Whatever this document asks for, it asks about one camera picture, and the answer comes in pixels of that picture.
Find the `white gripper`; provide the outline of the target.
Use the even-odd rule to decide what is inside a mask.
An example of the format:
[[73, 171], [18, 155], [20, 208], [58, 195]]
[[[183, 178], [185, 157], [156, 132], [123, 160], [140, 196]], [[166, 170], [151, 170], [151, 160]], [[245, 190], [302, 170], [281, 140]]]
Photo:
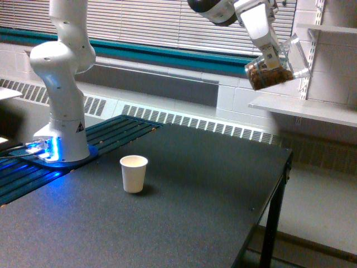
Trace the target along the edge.
[[276, 1], [235, 1], [235, 14], [252, 43], [262, 51], [267, 69], [280, 67], [279, 42], [272, 23], [278, 11]]

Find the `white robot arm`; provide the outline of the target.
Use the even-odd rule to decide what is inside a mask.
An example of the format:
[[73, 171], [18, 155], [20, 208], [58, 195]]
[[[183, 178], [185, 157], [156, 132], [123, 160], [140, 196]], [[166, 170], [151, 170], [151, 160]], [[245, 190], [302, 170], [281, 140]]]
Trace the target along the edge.
[[[262, 52], [265, 64], [280, 65], [279, 43], [272, 26], [278, 10], [275, 1], [189, 1], [190, 8], [218, 26], [239, 22], [252, 43]], [[30, 64], [43, 80], [49, 95], [49, 123], [34, 134], [40, 149], [30, 148], [42, 161], [77, 162], [90, 156], [84, 120], [84, 95], [76, 74], [88, 71], [96, 54], [87, 31], [87, 1], [51, 1], [49, 17], [57, 40], [35, 46]]]

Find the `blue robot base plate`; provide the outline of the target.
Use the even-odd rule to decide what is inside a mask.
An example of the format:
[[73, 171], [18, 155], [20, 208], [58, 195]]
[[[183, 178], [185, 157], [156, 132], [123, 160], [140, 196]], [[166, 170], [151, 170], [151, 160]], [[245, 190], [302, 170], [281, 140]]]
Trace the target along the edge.
[[57, 170], [57, 169], [76, 169], [78, 167], [81, 167], [91, 161], [93, 161], [94, 159], [96, 159], [98, 157], [98, 149], [95, 146], [89, 145], [89, 152], [90, 155], [82, 160], [79, 161], [72, 161], [72, 162], [45, 162], [44, 160], [36, 157], [35, 155], [31, 155], [31, 156], [23, 156], [20, 157], [21, 160], [35, 165], [35, 166], [39, 166], [42, 168], [49, 168], [52, 170]]

